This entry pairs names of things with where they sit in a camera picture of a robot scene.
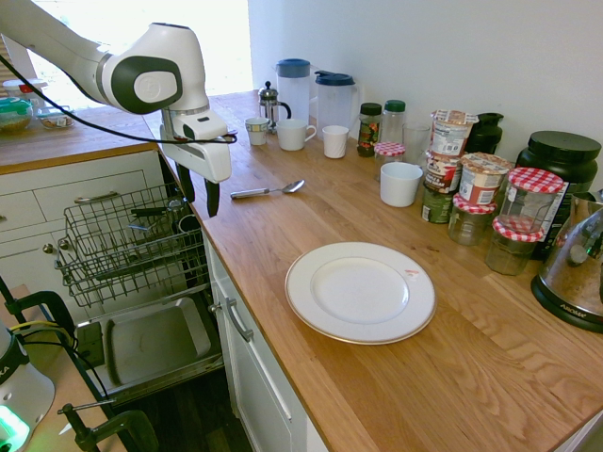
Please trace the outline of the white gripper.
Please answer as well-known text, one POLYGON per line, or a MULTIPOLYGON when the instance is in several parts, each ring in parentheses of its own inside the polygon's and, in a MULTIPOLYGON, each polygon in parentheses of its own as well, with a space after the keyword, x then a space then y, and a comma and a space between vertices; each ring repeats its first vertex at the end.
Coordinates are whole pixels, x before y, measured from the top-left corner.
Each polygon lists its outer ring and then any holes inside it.
POLYGON ((203 176, 207 214, 212 218, 220 207, 220 184, 232 174, 231 156, 227 144, 161 144, 163 153, 177 163, 180 187, 186 201, 195 201, 195 189, 190 171, 203 176))

